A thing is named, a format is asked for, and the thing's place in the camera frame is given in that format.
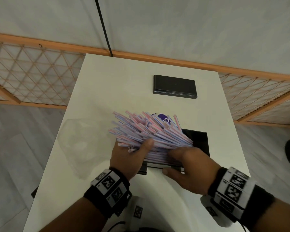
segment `forearm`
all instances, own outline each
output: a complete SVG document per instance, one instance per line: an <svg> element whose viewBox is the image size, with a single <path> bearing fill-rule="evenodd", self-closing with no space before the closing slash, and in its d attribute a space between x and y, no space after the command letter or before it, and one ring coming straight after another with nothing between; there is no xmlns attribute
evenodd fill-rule
<svg viewBox="0 0 290 232"><path fill-rule="evenodd" d="M82 197L40 232L98 232L103 229L106 221L100 211Z"/></svg>
<svg viewBox="0 0 290 232"><path fill-rule="evenodd" d="M260 217L253 232L290 232L290 205L275 199L275 202Z"/></svg>

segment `wristband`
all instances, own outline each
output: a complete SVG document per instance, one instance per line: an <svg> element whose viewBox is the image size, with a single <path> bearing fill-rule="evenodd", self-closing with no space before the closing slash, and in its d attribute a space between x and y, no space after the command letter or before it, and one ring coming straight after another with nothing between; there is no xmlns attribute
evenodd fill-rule
<svg viewBox="0 0 290 232"><path fill-rule="evenodd" d="M274 196L241 171L220 168L208 190L217 208L229 219L236 218L249 230L274 202Z"/></svg>
<svg viewBox="0 0 290 232"><path fill-rule="evenodd" d="M130 183L117 169L105 169L92 182L84 194L93 205L106 217L119 216L132 197Z"/></svg>

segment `finger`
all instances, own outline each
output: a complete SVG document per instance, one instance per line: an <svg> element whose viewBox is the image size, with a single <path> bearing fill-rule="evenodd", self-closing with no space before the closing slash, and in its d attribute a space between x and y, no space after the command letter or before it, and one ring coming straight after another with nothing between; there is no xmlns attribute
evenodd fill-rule
<svg viewBox="0 0 290 232"><path fill-rule="evenodd" d="M164 168L162 173L177 182L181 187L186 188L186 176L173 168Z"/></svg>
<svg viewBox="0 0 290 232"><path fill-rule="evenodd" d="M175 160L182 161L183 155L188 148L189 147L178 147L174 150L170 150L168 154L169 156L172 156Z"/></svg>
<svg viewBox="0 0 290 232"><path fill-rule="evenodd" d="M150 152L153 146L154 146L154 140L152 138L147 139L145 142L143 142L140 149L136 153L137 155L141 156L144 159L147 153Z"/></svg>

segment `white table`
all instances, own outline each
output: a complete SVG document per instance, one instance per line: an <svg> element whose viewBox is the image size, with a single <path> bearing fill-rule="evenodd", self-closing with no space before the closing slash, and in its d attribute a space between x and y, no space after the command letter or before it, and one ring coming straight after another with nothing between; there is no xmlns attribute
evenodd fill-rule
<svg viewBox="0 0 290 232"><path fill-rule="evenodd" d="M153 94L154 74L195 80L198 98ZM92 119L99 126L93 133L98 137L93 151L110 153L115 141L108 134L115 120L112 112L126 109L176 114L182 128L207 132L211 158L224 167L249 173L217 72L87 54L62 124L71 118ZM99 164L81 180L73 174L56 139L24 231L39 231L61 214L82 197L90 181L108 164ZM150 205L147 226L185 232L242 231L238 223L227 229L219 227L201 205L199 195L180 188L160 169L148 168L146 176L137 175L130 190ZM116 219L112 217L106 227Z"/></svg>

